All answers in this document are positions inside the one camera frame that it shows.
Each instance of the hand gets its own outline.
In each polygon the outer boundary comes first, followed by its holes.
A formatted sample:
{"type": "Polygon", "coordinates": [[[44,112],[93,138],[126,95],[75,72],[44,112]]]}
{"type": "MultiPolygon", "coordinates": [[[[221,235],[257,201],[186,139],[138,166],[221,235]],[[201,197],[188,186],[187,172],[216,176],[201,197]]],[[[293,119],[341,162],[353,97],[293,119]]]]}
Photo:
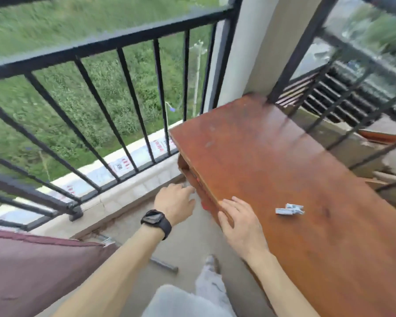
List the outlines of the hand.
{"type": "Polygon", "coordinates": [[[224,199],[219,204],[232,217],[234,228],[227,221],[226,214],[221,211],[218,213],[220,225],[227,242],[249,263],[253,258],[269,251],[269,247],[263,228],[251,206],[237,197],[232,197],[232,200],[224,199]]]}
{"type": "Polygon", "coordinates": [[[161,188],[155,196],[154,208],[164,213],[174,227],[192,214],[195,199],[189,200],[189,198],[194,192],[192,186],[182,188],[182,185],[171,183],[168,187],[161,188]]]}

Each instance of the shoe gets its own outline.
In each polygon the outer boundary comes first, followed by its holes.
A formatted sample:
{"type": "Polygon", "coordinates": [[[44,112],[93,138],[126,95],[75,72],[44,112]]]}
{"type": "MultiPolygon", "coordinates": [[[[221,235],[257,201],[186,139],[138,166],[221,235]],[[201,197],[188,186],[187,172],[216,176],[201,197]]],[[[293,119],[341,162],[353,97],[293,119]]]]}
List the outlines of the shoe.
{"type": "Polygon", "coordinates": [[[207,266],[210,271],[220,275],[220,262],[215,255],[209,255],[205,260],[204,266],[207,266]]]}

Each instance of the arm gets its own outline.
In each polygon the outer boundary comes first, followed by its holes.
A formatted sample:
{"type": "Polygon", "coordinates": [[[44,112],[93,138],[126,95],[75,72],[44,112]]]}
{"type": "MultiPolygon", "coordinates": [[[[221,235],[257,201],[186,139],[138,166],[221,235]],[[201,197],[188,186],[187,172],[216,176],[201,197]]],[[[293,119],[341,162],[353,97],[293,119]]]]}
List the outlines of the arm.
{"type": "MultiPolygon", "coordinates": [[[[164,213],[172,227],[192,214],[193,187],[170,184],[155,197],[154,208],[164,213]]],[[[143,224],[94,274],[65,301],[53,317],[118,317],[138,272],[164,238],[160,228],[143,224]]]]}
{"type": "Polygon", "coordinates": [[[226,214],[219,212],[223,233],[232,248],[257,275],[277,316],[319,317],[270,253],[261,224],[251,206],[239,198],[232,199],[220,202],[234,222],[232,228],[226,214]]]}

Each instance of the burgundy fabric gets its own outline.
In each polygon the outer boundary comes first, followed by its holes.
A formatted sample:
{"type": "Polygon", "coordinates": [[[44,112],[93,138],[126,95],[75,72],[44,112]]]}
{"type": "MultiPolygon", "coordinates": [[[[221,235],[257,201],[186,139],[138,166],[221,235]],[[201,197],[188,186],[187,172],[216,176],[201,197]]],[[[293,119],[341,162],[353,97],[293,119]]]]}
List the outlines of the burgundy fabric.
{"type": "Polygon", "coordinates": [[[0,317],[33,317],[83,283],[117,246],[0,230],[0,317]]]}

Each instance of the white pants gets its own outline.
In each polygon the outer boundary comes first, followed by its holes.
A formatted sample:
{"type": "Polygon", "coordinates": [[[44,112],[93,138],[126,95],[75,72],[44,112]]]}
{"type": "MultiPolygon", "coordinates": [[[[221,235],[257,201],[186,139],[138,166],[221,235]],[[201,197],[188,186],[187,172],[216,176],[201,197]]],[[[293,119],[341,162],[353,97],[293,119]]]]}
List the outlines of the white pants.
{"type": "Polygon", "coordinates": [[[157,289],[142,317],[236,317],[222,276],[204,266],[195,295],[172,285],[157,289]]]}

